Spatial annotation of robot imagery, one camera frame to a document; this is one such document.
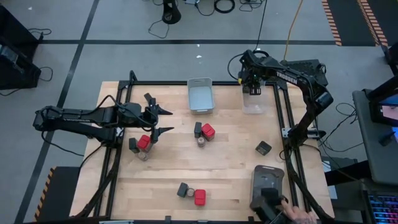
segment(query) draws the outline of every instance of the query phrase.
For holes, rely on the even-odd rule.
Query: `black metal frame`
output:
[[[116,95],[116,101],[118,103],[121,102],[122,93],[125,89],[127,89],[125,102],[126,103],[129,102],[131,99],[132,87],[134,85],[186,85],[186,84],[187,84],[186,81],[137,81],[136,78],[133,79],[132,81],[120,81],[119,85],[118,85],[118,93]],[[229,82],[229,81],[214,81],[213,85],[239,86],[239,84],[237,82]],[[285,124],[284,124],[284,115],[283,115],[283,111],[282,111],[282,104],[280,102],[280,97],[279,97],[279,88],[282,89],[282,92],[284,94],[284,100],[285,100],[287,116],[288,116],[288,120],[289,120],[289,126],[293,127],[294,120],[293,120],[292,108],[290,105],[289,92],[287,91],[287,86],[286,86],[286,83],[284,83],[284,82],[280,82],[280,81],[267,82],[266,86],[272,86],[273,90],[274,90],[275,103],[276,103],[279,126],[280,126],[280,136],[283,140],[282,128],[285,127]],[[100,217],[102,194],[103,194],[102,189],[105,189],[109,183],[111,184],[110,188],[109,188],[109,197],[108,197],[108,201],[106,204],[106,213],[105,213],[105,216],[102,216],[102,217],[104,217],[104,219],[107,219],[107,220],[110,219],[111,213],[112,213],[113,199],[114,199],[114,194],[115,194],[115,190],[116,190],[116,181],[118,179],[118,171],[119,171],[119,164],[120,164],[120,158],[121,158],[121,151],[122,151],[122,147],[123,147],[122,143],[123,143],[124,135],[120,136],[118,138],[119,138],[118,142],[120,142],[120,144],[115,149],[116,154],[115,154],[113,166],[108,173],[109,160],[111,158],[111,151],[113,149],[110,147],[107,147],[105,156],[104,156],[101,177],[99,180],[99,187],[98,187],[97,192],[93,196],[93,198],[90,200],[90,201],[93,200],[94,202],[96,201],[93,216]],[[285,144],[283,144],[283,146],[284,146],[284,156],[285,156],[285,158],[288,158],[286,160],[286,163],[288,163],[288,161],[290,162],[290,155],[288,152],[289,149],[286,148]],[[300,151],[296,150],[296,151],[294,151],[294,154],[296,157],[298,178],[301,180],[301,182],[304,184],[304,186],[306,186]],[[288,178],[289,178],[289,187],[290,187],[290,195],[291,195],[292,203],[293,203],[293,205],[298,206],[299,201],[297,198],[295,182],[293,181],[294,177],[292,177],[292,174],[290,172],[287,172],[287,174],[288,174]],[[310,206],[308,204],[308,200],[306,198],[303,198],[303,199],[304,199],[306,211],[310,211]],[[88,215],[91,212],[91,210],[85,211],[85,212]],[[166,217],[165,221],[162,221],[162,220],[157,220],[157,221],[156,220],[139,220],[139,222],[146,223],[146,222],[150,221],[151,223],[155,223],[155,222],[164,223],[164,222],[167,222],[167,220],[169,220],[171,222],[171,217],[170,218]],[[192,221],[178,221],[178,222],[179,223],[192,223]],[[246,221],[246,222],[211,222],[211,223],[248,223],[248,222],[255,223],[254,219],[252,217],[248,217],[248,221]]]

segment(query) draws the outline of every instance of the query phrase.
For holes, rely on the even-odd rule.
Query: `person's arm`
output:
[[[304,212],[298,207],[291,207],[282,200],[283,213],[293,221],[294,224],[317,224],[317,217],[313,212]]]

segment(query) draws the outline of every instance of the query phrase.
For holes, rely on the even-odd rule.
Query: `red block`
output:
[[[196,190],[195,191],[195,205],[205,206],[206,204],[206,190]]]
[[[143,151],[148,151],[151,147],[150,137],[147,135],[141,136],[137,143],[137,147]]]
[[[210,126],[210,124],[205,124],[201,127],[201,133],[207,141],[211,141],[214,138],[216,131]]]

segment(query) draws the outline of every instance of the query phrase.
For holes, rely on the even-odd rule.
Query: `yellow cable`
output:
[[[286,40],[284,60],[286,60],[287,46],[289,46],[290,33],[292,32],[292,29],[293,29],[293,26],[294,26],[294,22],[296,21],[297,15],[299,14],[299,11],[301,9],[301,5],[302,4],[303,4],[303,0],[301,0],[300,4],[298,5],[297,11],[296,11],[296,15],[294,15],[294,19],[293,19],[292,25],[290,26],[290,29],[289,29],[289,34],[288,34],[287,40]]]

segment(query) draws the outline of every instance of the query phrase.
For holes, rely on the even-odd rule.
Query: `clear plastic container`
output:
[[[245,114],[262,114],[266,112],[267,108],[267,96],[266,96],[266,84],[265,82],[261,85],[261,95],[250,95],[249,93],[243,93],[243,105],[242,110]]]

